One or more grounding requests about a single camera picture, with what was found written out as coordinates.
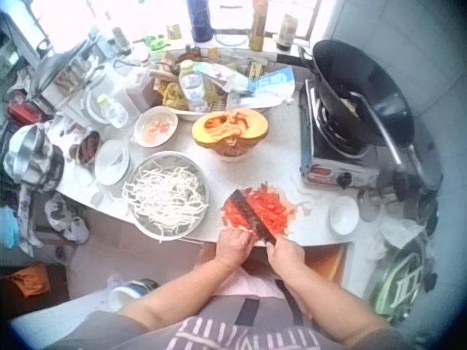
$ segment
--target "portable gas stove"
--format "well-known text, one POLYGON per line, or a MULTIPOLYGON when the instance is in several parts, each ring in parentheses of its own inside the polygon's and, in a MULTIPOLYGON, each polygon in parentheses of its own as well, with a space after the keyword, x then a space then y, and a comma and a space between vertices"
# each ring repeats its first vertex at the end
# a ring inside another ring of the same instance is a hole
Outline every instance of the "portable gas stove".
POLYGON ((365 187, 379 173, 376 147, 342 136, 312 80, 300 90, 301 167, 306 184, 365 187))

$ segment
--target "bean sprouts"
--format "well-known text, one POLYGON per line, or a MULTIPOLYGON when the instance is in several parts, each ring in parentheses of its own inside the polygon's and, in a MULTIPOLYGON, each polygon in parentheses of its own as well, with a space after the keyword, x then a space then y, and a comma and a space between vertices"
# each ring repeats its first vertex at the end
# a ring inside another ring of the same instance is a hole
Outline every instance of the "bean sprouts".
POLYGON ((133 182, 123 185, 122 196, 136 217, 147 217, 162 236, 174 236, 180 228, 191 227, 207 207, 199 187, 187 166, 164 169, 155 162, 154 169, 140 169, 133 182))

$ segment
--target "knife blade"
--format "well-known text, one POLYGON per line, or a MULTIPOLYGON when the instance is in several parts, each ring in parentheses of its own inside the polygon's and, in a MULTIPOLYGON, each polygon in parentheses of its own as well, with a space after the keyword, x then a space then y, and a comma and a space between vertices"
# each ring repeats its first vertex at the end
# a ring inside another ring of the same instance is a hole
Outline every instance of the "knife blade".
POLYGON ((242 195, 240 190, 235 190, 229 199, 232 204, 240 211, 240 214, 248 222, 251 229, 254 230, 258 236, 265 242, 276 244, 276 239, 269 232, 268 228, 263 224, 259 216, 255 213, 247 199, 242 195))

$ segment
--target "white countertop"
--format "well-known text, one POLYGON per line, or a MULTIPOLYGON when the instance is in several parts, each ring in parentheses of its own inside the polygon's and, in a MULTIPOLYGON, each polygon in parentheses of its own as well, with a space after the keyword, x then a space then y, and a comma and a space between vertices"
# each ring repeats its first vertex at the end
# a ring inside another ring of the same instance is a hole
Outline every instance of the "white countertop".
MULTIPOLYGON (((208 149, 195 144, 191 136, 191 122, 180 120, 177 131, 166 144, 157 149, 143 149, 130 144, 133 165, 139 164, 147 156, 161 150, 174 150, 185 153, 204 171, 210 188, 210 202, 207 215, 202 223, 188 238, 197 241, 217 241, 222 227, 220 207, 226 198, 237 188, 258 187, 262 182, 278 188, 288 201, 302 203, 311 214, 306 216, 299 209, 297 218, 289 224, 289 238, 302 246, 316 246, 350 242, 347 250, 344 286, 354 294, 363 296, 363 291, 375 263, 366 259, 366 240, 378 231, 381 216, 372 223, 359 221, 355 231, 348 236, 335 234, 328 221, 328 210, 332 201, 340 195, 356 198, 353 189, 323 189, 305 187, 301 183, 300 168, 300 125, 298 112, 298 94, 290 105, 283 104, 266 113, 269 121, 269 134, 243 160, 227 163, 220 160, 208 149)), ((130 139, 132 130, 104 131, 104 140, 130 139)), ((68 136, 60 138, 59 129, 49 132, 52 143, 68 152, 71 144, 68 136)), ((95 210, 112 217, 133 222, 127 205, 113 201, 109 196, 98 207, 90 204, 87 184, 90 182, 89 170, 75 162, 66 162, 63 178, 57 191, 95 210)), ((120 188, 112 188, 112 194, 119 197, 120 188)))

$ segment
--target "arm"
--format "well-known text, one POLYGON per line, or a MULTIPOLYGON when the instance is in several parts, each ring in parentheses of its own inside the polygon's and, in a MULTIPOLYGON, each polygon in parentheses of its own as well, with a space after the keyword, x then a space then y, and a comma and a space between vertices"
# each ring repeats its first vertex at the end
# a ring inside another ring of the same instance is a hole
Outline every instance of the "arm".
POLYGON ((247 259, 253 235, 238 230, 220 234, 215 259, 138 299, 120 314, 157 330, 196 314, 216 289, 247 259))
POLYGON ((286 238, 267 245, 274 271, 298 294, 316 322, 347 348, 389 324, 341 287, 304 264, 304 250, 286 238))

